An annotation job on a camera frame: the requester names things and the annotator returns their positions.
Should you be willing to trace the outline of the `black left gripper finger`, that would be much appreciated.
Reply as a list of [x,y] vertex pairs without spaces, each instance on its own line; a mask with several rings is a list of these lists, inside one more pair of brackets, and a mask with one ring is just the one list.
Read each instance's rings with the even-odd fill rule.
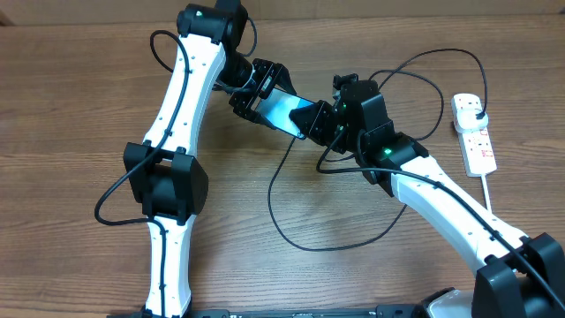
[[276,127],[267,120],[265,116],[252,108],[256,100],[257,97],[255,95],[232,95],[229,100],[229,105],[233,107],[233,112],[237,116],[254,124],[264,125],[275,130]]
[[293,87],[290,72],[283,64],[275,64],[275,84],[286,93],[296,95],[297,91]]

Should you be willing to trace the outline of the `blue Galaxy smartphone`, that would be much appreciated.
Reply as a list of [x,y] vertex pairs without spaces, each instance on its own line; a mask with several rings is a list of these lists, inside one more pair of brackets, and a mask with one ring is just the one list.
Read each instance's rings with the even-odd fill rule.
[[312,101],[287,93],[279,88],[274,88],[267,99],[261,99],[256,107],[265,125],[287,133],[300,140],[304,140],[297,125],[290,119],[292,110],[301,109],[313,104]]

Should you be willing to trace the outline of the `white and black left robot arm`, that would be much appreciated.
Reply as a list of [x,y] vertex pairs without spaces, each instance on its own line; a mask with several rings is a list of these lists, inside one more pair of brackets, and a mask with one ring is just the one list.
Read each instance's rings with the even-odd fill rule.
[[177,56],[162,106],[142,143],[124,150],[124,166],[151,237],[151,278],[142,317],[185,317],[192,226],[207,199],[198,140],[211,93],[230,95],[239,117],[295,137],[290,112],[303,105],[282,64],[248,61],[237,51],[246,8],[239,1],[189,4],[177,16]]

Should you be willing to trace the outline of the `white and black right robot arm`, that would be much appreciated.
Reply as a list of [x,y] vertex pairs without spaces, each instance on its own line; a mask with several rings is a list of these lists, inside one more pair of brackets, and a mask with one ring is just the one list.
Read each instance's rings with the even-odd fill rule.
[[463,258],[472,291],[449,289],[423,317],[562,317],[564,252],[546,233],[531,238],[475,201],[412,137],[396,132],[372,80],[340,85],[335,102],[297,108],[290,120],[327,150],[350,151],[361,172],[416,210]]

